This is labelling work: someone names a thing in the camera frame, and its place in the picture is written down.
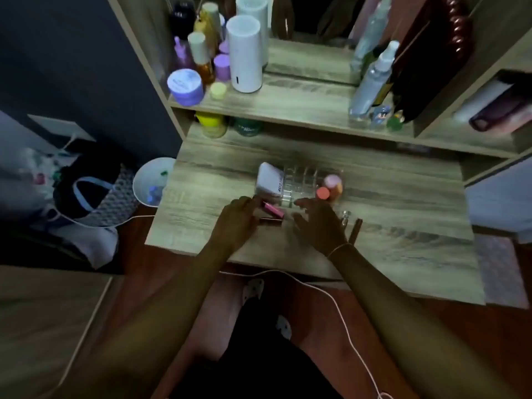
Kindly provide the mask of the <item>person's right forearm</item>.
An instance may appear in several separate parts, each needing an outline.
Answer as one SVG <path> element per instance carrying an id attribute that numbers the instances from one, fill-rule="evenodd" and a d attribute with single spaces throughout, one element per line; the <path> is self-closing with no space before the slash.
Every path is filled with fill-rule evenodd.
<path id="1" fill-rule="evenodd" d="M 473 347 L 378 271 L 351 244 L 330 261 L 423 399 L 520 399 Z"/>

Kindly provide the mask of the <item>small blue figurine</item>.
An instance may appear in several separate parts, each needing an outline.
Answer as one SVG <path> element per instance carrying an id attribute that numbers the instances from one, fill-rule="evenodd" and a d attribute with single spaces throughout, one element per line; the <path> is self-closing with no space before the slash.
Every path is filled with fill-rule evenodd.
<path id="1" fill-rule="evenodd" d="M 383 129 L 393 113 L 393 107 L 387 104 L 381 104 L 374 108 L 371 113 L 370 128 Z"/>

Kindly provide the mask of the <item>mirror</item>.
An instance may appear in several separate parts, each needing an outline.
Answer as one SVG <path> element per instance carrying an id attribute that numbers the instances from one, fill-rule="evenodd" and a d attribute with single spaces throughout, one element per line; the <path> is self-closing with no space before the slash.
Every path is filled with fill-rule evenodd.
<path id="1" fill-rule="evenodd" d="M 260 22 L 262 83 L 264 72 L 359 83 L 363 60 L 382 39 L 392 7 L 392 0 L 202 0 L 196 18 L 207 1 L 219 7 L 218 54 L 229 55 L 229 19 L 249 15 Z"/>

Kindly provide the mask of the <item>clear spray bottle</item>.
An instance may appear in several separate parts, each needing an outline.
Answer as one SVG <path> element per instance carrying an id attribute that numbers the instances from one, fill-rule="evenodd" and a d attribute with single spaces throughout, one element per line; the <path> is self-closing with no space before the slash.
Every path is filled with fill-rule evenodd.
<path id="1" fill-rule="evenodd" d="M 400 42 L 392 40 L 372 62 L 349 104 L 349 119 L 362 121 L 369 113 L 381 88 L 389 80 Z"/>

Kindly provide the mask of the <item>white cylindrical humidifier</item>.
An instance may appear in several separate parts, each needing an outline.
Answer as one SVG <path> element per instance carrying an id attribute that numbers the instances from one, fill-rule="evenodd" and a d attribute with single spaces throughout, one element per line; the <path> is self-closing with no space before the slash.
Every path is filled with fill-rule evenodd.
<path id="1" fill-rule="evenodd" d="M 249 15 L 236 15 L 226 24 L 231 84 L 240 93 L 262 87 L 260 22 Z"/>

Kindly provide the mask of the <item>person's right hand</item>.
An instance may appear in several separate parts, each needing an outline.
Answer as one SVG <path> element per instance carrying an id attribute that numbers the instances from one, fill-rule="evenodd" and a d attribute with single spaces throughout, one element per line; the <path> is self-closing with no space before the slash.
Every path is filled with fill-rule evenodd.
<path id="1" fill-rule="evenodd" d="M 309 232 L 300 232 L 302 236 L 329 261 L 333 261 L 334 255 L 349 243 L 342 229 L 341 220 L 330 204 L 317 198 L 300 198 L 294 202 L 294 205 L 304 211 L 302 215 L 310 223 Z"/>

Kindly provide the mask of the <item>white small box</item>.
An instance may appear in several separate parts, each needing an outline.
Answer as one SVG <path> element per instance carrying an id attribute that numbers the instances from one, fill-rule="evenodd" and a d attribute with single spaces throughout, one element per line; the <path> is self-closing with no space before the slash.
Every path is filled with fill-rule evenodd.
<path id="1" fill-rule="evenodd" d="M 274 167 L 268 162 L 262 162 L 257 173 L 255 195 L 269 196 L 271 198 L 281 197 L 284 178 L 285 173 L 283 170 Z"/>

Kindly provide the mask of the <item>yellow bottle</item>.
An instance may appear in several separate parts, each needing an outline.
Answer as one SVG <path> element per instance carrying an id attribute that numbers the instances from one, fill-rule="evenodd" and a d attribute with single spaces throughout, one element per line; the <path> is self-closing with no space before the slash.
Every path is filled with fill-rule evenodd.
<path id="1" fill-rule="evenodd" d="M 199 9 L 194 30 L 205 35 L 210 59 L 213 60 L 218 54 L 219 44 L 222 42 L 222 28 L 218 4 L 204 2 Z"/>

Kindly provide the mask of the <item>small purple jar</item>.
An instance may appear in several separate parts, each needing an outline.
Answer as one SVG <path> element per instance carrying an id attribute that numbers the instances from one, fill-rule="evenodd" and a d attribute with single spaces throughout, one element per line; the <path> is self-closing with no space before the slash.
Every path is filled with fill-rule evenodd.
<path id="1" fill-rule="evenodd" d="M 230 58 L 228 54 L 220 53 L 213 59 L 216 80 L 220 82 L 231 81 Z"/>

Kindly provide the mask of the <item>amber bottle with white cap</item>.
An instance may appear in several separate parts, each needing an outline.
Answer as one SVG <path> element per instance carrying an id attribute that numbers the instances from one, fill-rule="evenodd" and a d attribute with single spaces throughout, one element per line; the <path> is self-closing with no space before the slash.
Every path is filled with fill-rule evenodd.
<path id="1" fill-rule="evenodd" d="M 211 63 L 206 36 L 202 32 L 192 32 L 188 35 L 190 52 L 204 86 L 209 86 L 215 81 L 215 74 Z"/>

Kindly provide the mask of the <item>person's left forearm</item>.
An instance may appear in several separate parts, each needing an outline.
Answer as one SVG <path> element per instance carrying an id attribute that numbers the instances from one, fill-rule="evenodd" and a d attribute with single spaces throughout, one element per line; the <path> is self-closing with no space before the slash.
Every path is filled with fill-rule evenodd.
<path id="1" fill-rule="evenodd" d="M 229 245 L 209 241 L 51 399 L 150 399 L 232 253 Z"/>

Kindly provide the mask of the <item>dark red bag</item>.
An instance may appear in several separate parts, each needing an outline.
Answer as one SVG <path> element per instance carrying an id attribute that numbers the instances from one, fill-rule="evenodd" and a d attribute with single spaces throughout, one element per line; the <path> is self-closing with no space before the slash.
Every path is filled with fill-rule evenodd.
<path id="1" fill-rule="evenodd" d="M 464 0 L 428 0 L 392 73 L 394 112 L 416 119 L 469 60 L 474 26 Z"/>

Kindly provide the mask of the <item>pink lipstick tube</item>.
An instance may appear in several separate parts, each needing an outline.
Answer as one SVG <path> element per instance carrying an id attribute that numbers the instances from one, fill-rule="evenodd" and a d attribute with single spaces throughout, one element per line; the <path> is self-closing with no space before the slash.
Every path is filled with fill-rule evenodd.
<path id="1" fill-rule="evenodd" d="M 285 217 L 285 212 L 283 211 L 283 209 L 270 202 L 262 201 L 261 207 L 265 213 L 269 214 L 273 218 L 283 220 Z"/>

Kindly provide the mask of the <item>purple pouch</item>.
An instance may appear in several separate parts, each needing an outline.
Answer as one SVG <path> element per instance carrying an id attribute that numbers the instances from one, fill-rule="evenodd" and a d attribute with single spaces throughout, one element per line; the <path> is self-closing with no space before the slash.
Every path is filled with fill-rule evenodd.
<path id="1" fill-rule="evenodd" d="M 532 95 L 511 88 L 475 114 L 469 125 L 477 132 L 510 134 L 532 120 Z"/>

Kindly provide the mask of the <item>clear acrylic organizer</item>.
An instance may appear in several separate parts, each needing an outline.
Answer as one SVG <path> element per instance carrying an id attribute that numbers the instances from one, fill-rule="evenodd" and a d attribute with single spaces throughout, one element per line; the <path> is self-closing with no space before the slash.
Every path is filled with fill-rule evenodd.
<path id="1" fill-rule="evenodd" d="M 285 178 L 283 192 L 278 198 L 278 204 L 282 208 L 293 208 L 294 202 L 300 198 L 316 198 L 316 189 L 323 186 L 323 180 L 328 174 L 337 174 L 342 179 L 343 192 L 345 191 L 344 170 L 332 167 L 312 167 L 296 164 L 283 166 Z M 336 201 L 326 201 L 332 207 L 337 207 L 342 195 Z"/>

